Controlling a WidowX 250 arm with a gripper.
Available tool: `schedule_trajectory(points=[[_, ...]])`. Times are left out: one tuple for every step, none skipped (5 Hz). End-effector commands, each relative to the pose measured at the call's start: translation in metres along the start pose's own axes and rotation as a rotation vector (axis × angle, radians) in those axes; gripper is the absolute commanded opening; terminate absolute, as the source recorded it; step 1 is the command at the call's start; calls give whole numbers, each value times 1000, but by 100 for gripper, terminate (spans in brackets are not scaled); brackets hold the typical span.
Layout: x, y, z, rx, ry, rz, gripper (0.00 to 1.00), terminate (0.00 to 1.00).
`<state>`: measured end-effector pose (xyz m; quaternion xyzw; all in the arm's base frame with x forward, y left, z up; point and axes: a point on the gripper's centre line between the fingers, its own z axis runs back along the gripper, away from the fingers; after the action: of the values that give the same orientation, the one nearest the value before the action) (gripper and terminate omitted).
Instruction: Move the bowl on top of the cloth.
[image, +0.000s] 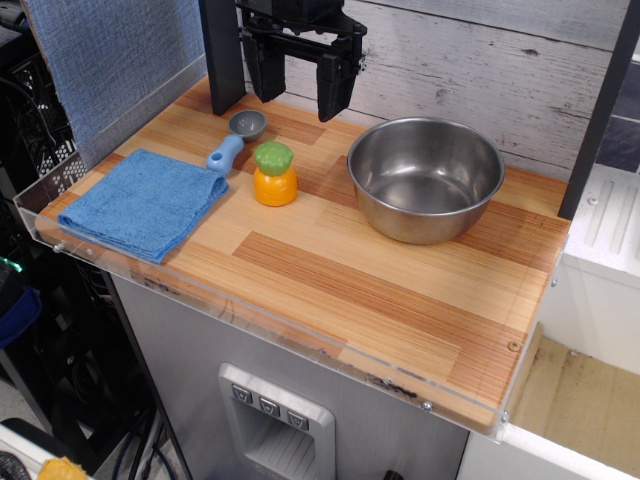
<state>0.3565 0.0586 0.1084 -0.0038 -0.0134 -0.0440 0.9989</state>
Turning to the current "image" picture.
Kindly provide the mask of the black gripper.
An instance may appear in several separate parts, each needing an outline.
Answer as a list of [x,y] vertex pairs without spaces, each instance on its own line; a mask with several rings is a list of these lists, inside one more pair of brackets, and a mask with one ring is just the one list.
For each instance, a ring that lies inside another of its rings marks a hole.
[[253,90],[269,102],[286,89],[285,57],[317,64],[318,118],[349,107],[367,28],[342,1],[238,1],[242,43]]

